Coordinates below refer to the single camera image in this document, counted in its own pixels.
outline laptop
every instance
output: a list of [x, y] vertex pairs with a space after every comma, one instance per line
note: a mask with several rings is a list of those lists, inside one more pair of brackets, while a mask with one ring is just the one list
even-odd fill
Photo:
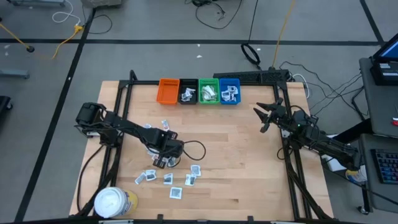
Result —
[[398, 34], [372, 57], [371, 73], [376, 85], [398, 85]]

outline concrete floor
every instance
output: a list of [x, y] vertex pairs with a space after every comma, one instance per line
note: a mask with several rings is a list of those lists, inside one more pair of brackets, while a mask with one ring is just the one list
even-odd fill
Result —
[[[70, 0], [74, 14], [81, 17], [81, 3]], [[398, 31], [393, 0], [366, 0], [384, 40]], [[238, 0], [220, 1], [230, 19]], [[195, 19], [195, 7], [181, 0], [126, 1], [122, 8], [102, 9], [113, 21], [107, 34], [89, 34], [88, 39], [110, 40], [246, 40], [249, 37], [255, 0], [244, 0], [234, 21], [224, 30], [205, 27]], [[252, 40], [276, 40], [289, 0], [259, 1], [253, 25]], [[222, 26], [227, 20], [214, 22], [217, 10], [207, 6], [200, 17]], [[67, 77], [77, 44], [65, 44], [55, 60], [49, 60], [56, 44], [52, 39], [66, 39], [73, 32], [74, 18], [56, 24], [53, 13], [69, 11], [57, 6], [35, 5], [14, 7], [0, 1], [3, 24], [23, 39], [40, 39], [43, 44], [32, 44], [35, 53], [27, 53], [20, 44], [5, 44], [10, 38], [0, 30], [0, 68], [28, 69], [31, 78], [18, 80], [0, 78], [0, 95], [12, 97], [14, 109], [3, 119], [0, 132], [0, 198], [7, 206], [0, 207], [0, 222], [12, 222], [22, 200], [32, 169], [39, 155], [45, 134], [55, 110], [59, 94]], [[95, 19], [92, 32], [106, 30], [109, 22]], [[344, 45], [281, 45], [277, 66], [288, 60], [302, 63], [317, 72], [333, 88], [359, 73], [358, 60], [372, 55], [379, 46], [359, 0], [299, 0], [296, 2], [282, 40], [362, 41], [360, 46]], [[275, 45], [253, 45], [260, 49], [261, 66], [271, 65]], [[322, 85], [311, 73], [300, 67], [285, 64], [293, 74], [302, 74], [308, 82]], [[127, 79], [133, 69], [141, 80], [162, 77], [205, 78], [219, 72], [255, 70], [244, 58], [239, 44], [85, 44], [78, 62], [43, 169], [37, 181], [24, 220], [66, 217], [75, 191], [86, 139], [73, 127], [82, 103], [96, 101], [103, 80]], [[362, 86], [358, 80], [347, 91]], [[318, 87], [310, 86], [308, 104], [313, 106], [323, 98]], [[312, 109], [316, 113], [329, 100]], [[364, 93], [357, 98], [361, 110], [367, 111]], [[338, 133], [360, 122], [358, 115], [341, 99], [335, 100], [318, 114], [319, 127], [327, 133]], [[369, 216], [359, 214], [355, 207], [362, 204], [361, 191], [329, 173], [326, 182], [336, 218], [349, 222], [393, 223], [397, 214], [375, 210]]]

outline black keyboard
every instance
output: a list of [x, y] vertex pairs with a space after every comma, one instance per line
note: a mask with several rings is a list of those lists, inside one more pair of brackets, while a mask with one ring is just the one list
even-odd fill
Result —
[[371, 149], [377, 175], [382, 184], [398, 184], [398, 151]]
[[290, 78], [288, 70], [266, 70], [255, 72], [215, 73], [213, 78], [238, 78], [241, 83], [274, 83], [287, 81]]

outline wooden tabletop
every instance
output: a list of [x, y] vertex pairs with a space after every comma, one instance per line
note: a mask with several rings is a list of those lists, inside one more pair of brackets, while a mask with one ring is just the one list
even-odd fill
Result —
[[[98, 103], [112, 111], [118, 82], [103, 82]], [[302, 83], [288, 83], [291, 105], [308, 111]], [[125, 135], [116, 186], [132, 190], [138, 196], [137, 210], [129, 217], [175, 220], [293, 220], [289, 187], [284, 161], [276, 153], [282, 147], [276, 125], [260, 133], [261, 122], [253, 108], [256, 102], [275, 102], [273, 89], [268, 86], [241, 86], [242, 101], [231, 105], [175, 105], [158, 104], [157, 85], [134, 85], [128, 120], [162, 128], [166, 119], [170, 129], [183, 141], [199, 140], [207, 148], [202, 161], [192, 161], [184, 154], [173, 169], [157, 169], [157, 179], [137, 185], [136, 177], [146, 169], [155, 169], [152, 159], [137, 138]], [[82, 164], [99, 148], [99, 139], [88, 140]], [[192, 157], [200, 157], [199, 144], [185, 145]], [[87, 166], [81, 184], [81, 206], [98, 186], [104, 150]], [[333, 216], [325, 177], [319, 156], [307, 149], [300, 150], [307, 189], [324, 211]], [[201, 177], [195, 186], [187, 186], [185, 175], [190, 166], [201, 166]], [[163, 184], [163, 175], [173, 172], [173, 185]], [[182, 187], [182, 199], [169, 198], [171, 187]], [[300, 214], [303, 217], [302, 197], [296, 188]], [[76, 194], [71, 214], [76, 213]]]

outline yellow cable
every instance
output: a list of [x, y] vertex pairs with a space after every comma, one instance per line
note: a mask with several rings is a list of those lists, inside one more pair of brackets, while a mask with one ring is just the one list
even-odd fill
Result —
[[74, 33], [73, 35], [71, 35], [68, 39], [64, 40], [60, 45], [58, 45], [58, 47], [57, 47], [57, 49], [55, 50], [55, 53], [54, 53], [52, 59], [54, 59], [55, 56], [57, 56], [57, 54], [58, 54], [58, 49], [61, 47], [61, 45], [64, 44], [64, 43], [66, 43], [66, 42], [68, 42], [70, 39], [72, 39], [74, 36], [76, 36], [76, 34], [79, 33], [79, 31], [81, 31], [82, 29], [83, 29], [82, 26], [76, 25], [76, 26], [75, 26], [75, 33]]
[[3, 28], [5, 31], [7, 31], [7, 33], [9, 33], [16, 40], [18, 40], [18, 42], [20, 42], [27, 49], [29, 48], [29, 46], [27, 44], [23, 43], [23, 41], [21, 41], [15, 34], [13, 34], [11, 31], [9, 31], [2, 23], [0, 23], [0, 27]]
[[295, 3], [295, 0], [292, 0], [292, 3], [290, 4], [289, 12], [287, 13], [287, 15], [286, 15], [286, 17], [285, 17], [284, 25], [282, 26], [282, 30], [280, 31], [279, 38], [278, 38], [278, 42], [276, 43], [276, 49], [275, 49], [275, 54], [274, 54], [274, 61], [272, 62], [272, 68], [274, 68], [275, 61], [276, 61], [276, 56], [277, 56], [278, 50], [279, 50], [279, 42], [280, 42], [280, 40], [281, 40], [281, 38], [282, 38], [282, 34], [283, 34], [284, 31], [285, 31], [285, 26], [286, 26], [287, 20], [288, 20], [288, 18], [289, 18], [289, 16], [290, 16], [290, 13], [292, 12], [294, 3]]

